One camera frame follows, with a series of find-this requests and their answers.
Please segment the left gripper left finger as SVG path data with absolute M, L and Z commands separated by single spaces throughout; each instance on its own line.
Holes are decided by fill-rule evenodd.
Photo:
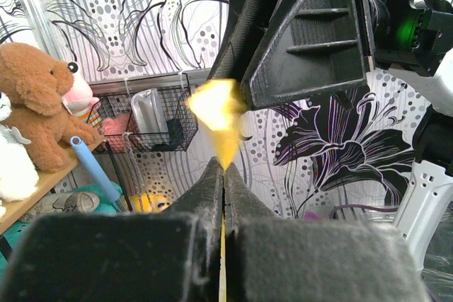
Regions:
M 53 214 L 25 230 L 2 301 L 217 301 L 224 171 L 216 159 L 157 214 Z

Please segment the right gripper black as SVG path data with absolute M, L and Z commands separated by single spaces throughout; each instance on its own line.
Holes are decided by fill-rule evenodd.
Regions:
M 451 64 L 447 0 L 229 0 L 208 79 L 243 77 L 243 99 L 257 110 L 322 93 L 343 98 L 380 68 L 444 105 Z

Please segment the yellow trash bag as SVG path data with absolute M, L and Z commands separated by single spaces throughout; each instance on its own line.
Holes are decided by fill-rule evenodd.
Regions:
M 202 193 L 201 207 L 197 208 L 202 226 L 206 230 L 205 278 L 212 294 L 209 301 L 227 299 L 226 226 L 224 176 L 239 148 L 241 139 L 241 115 L 246 106 L 239 95 L 237 82 L 231 79 L 208 81 L 190 96 L 188 107 L 208 130 L 208 141 L 215 157 L 211 165 L 211 180 L 199 188 Z

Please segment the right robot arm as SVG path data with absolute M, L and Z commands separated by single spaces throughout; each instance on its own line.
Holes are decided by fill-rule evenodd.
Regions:
M 328 191 L 376 181 L 418 268 L 452 201 L 447 0 L 229 0 L 211 79 L 291 122 L 275 163 Z

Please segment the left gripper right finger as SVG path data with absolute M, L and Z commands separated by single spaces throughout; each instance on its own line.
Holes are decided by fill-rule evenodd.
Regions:
M 387 223 L 282 219 L 224 174 L 228 301 L 426 301 L 408 247 Z

